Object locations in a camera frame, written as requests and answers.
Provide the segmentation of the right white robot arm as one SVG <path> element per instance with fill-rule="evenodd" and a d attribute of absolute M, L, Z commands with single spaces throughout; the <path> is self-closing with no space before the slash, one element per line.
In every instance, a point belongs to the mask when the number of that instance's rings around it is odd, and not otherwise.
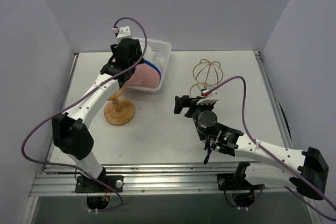
<path fill-rule="evenodd" d="M 294 188 L 310 199 L 324 199 L 329 166 L 318 149 L 309 147 L 304 151 L 281 147 L 225 126 L 218 122 L 213 112 L 216 102 L 217 99 L 209 95 L 175 97 L 174 114 L 180 114 L 186 108 L 184 116 L 193 120 L 198 137 L 205 144 L 205 164 L 213 152 L 250 158 L 257 164 L 239 163 L 233 175 L 236 187 L 244 189 L 250 184 L 271 184 Z"/>

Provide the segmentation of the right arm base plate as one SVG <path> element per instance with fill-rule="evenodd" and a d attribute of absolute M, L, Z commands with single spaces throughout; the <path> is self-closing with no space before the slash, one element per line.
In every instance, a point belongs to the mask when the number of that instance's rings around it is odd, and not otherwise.
<path fill-rule="evenodd" d="M 233 173 L 217 174 L 217 185 L 220 191 L 260 190 L 262 184 L 252 185 L 246 179 L 235 179 Z"/>

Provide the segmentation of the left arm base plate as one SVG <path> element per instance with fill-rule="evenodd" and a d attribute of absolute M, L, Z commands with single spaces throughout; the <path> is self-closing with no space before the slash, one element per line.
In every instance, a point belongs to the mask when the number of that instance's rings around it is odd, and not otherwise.
<path fill-rule="evenodd" d="M 104 184 L 111 187 L 118 193 L 123 191 L 123 181 L 124 177 L 121 175 L 107 175 L 103 179 Z M 77 177 L 75 193 L 92 194 L 92 193 L 106 193 L 106 192 L 110 193 L 112 192 L 112 190 L 84 175 L 80 175 Z"/>

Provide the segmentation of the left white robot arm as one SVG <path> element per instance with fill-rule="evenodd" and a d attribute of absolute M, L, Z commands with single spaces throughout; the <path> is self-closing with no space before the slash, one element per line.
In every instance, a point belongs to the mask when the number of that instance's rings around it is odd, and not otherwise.
<path fill-rule="evenodd" d="M 92 86 L 79 101 L 52 118 L 54 145 L 88 177 L 87 186 L 94 192 L 105 188 L 106 179 L 92 152 L 94 140 L 89 126 L 107 100 L 132 77 L 135 67 L 144 62 L 146 50 L 147 45 L 141 46 L 139 40 L 132 38 L 111 45 L 112 56 Z"/>

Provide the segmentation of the blue baseball cap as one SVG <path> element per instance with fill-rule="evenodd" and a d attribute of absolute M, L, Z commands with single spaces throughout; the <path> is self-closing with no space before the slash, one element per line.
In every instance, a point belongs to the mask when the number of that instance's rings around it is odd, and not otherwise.
<path fill-rule="evenodd" d="M 147 60 L 144 60 L 144 63 L 146 65 L 150 66 L 151 68 L 153 68 L 158 73 L 159 77 L 161 78 L 161 71 L 160 71 L 160 69 L 155 64 L 153 64 L 153 63 L 151 63 L 151 62 L 149 62 Z"/>

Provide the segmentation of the pink baseball cap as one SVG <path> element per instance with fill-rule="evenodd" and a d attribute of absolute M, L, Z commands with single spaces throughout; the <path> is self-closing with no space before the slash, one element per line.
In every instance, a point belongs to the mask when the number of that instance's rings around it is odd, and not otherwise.
<path fill-rule="evenodd" d="M 158 73 L 145 63 L 137 65 L 132 77 L 125 83 L 127 87 L 140 87 L 155 89 L 159 86 L 161 78 Z"/>

